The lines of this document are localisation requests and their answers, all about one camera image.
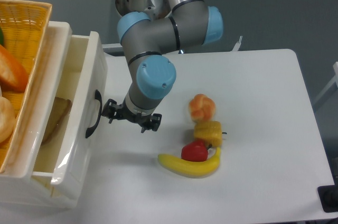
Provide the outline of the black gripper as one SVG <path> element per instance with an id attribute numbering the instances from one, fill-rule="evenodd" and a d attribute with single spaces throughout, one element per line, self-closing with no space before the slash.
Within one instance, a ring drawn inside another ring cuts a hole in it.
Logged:
<path id="1" fill-rule="evenodd" d="M 121 105 L 113 99 L 108 99 L 104 104 L 101 112 L 102 117 L 108 119 L 108 123 L 111 124 L 114 120 L 127 120 L 131 123 L 141 126 L 141 133 L 146 130 L 156 132 L 162 121 L 161 114 L 147 115 L 142 111 L 132 111 L 127 107 L 126 100 Z"/>

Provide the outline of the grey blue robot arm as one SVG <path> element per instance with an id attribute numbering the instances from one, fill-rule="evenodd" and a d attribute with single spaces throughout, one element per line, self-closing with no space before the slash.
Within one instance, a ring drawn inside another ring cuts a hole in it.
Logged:
<path id="1" fill-rule="evenodd" d="M 112 99 L 101 103 L 98 116 L 127 120 L 142 131 L 157 131 L 162 117 L 155 109 L 176 79 L 176 69 L 165 55 L 221 39 L 223 19 L 204 0 L 137 1 L 149 1 L 151 6 L 129 7 L 117 24 L 132 83 L 121 104 Z"/>

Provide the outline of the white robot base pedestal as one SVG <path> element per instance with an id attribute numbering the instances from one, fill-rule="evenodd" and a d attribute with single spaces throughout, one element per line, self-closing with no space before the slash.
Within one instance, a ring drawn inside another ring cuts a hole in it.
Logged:
<path id="1" fill-rule="evenodd" d="M 171 14 L 168 0 L 115 0 L 115 6 L 121 17 L 131 12 L 143 12 L 153 21 Z"/>

